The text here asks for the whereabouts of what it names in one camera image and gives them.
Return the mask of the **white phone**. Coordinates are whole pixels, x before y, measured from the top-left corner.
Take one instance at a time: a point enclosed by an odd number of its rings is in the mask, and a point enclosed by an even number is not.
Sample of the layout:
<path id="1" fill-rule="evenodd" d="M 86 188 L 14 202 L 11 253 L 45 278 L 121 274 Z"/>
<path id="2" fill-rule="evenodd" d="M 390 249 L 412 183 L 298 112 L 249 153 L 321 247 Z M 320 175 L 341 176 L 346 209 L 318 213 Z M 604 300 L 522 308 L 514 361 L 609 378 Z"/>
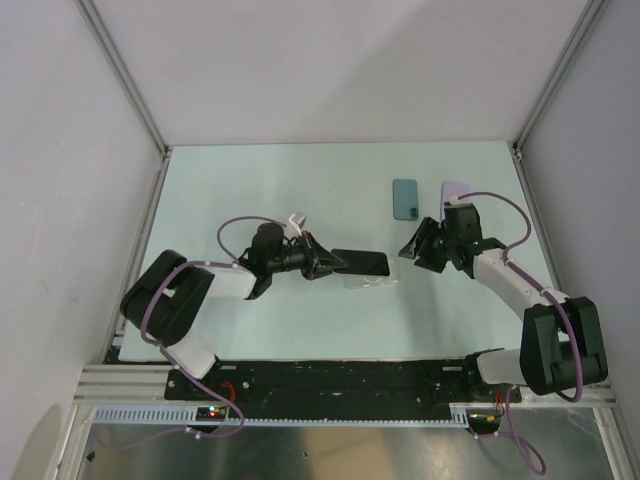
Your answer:
<path id="1" fill-rule="evenodd" d="M 334 272 L 342 275 L 388 277 L 390 266 L 384 252 L 350 249 L 333 249 L 331 253 L 346 263 Z"/>

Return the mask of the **clear phone case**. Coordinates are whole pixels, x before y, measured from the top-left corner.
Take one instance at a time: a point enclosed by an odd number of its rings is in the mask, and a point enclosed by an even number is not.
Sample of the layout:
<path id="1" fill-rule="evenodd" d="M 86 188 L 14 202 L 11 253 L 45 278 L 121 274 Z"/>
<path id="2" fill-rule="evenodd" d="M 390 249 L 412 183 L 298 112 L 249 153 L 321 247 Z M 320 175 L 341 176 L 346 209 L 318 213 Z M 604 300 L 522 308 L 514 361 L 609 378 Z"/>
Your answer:
<path id="1" fill-rule="evenodd" d="M 342 279 L 345 288 L 349 290 L 391 287 L 401 281 L 401 277 L 397 274 L 390 274 L 389 276 L 344 275 Z"/>

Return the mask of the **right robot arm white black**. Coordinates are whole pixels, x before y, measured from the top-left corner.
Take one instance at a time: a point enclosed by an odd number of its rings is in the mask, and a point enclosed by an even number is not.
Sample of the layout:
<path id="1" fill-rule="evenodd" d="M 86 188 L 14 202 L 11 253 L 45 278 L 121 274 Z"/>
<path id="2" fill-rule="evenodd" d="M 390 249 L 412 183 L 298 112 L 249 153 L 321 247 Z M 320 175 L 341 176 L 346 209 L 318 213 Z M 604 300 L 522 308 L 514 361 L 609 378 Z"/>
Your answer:
<path id="1" fill-rule="evenodd" d="M 537 395 L 574 390 L 570 399 L 577 401 L 585 386 L 608 377 L 597 307 L 587 297 L 543 286 L 506 252 L 498 239 L 484 237 L 475 206 L 459 204 L 445 206 L 441 221 L 424 218 L 399 255 L 435 273 L 453 265 L 496 294 L 522 322 L 519 348 L 473 354 L 476 367 L 461 378 L 469 398 L 486 400 L 498 384 L 509 384 Z"/>

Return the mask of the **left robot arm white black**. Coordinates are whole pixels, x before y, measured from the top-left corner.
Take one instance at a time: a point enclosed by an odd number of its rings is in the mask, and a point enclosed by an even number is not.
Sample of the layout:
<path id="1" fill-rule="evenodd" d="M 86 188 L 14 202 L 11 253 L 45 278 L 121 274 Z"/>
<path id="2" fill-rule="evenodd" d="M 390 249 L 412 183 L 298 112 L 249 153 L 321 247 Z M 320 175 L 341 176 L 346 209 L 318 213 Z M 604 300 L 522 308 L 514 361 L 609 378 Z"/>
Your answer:
<path id="1" fill-rule="evenodd" d="M 213 368 L 219 362 L 214 350 L 195 332 L 206 299 L 254 300 L 271 287 L 275 274 L 299 271 L 313 281 L 347 266 L 301 227 L 265 222 L 230 263 L 189 260 L 174 250 L 163 251 L 124 294 L 119 311 L 145 343 L 188 373 L 190 391 L 209 399 L 220 391 L 222 376 Z"/>

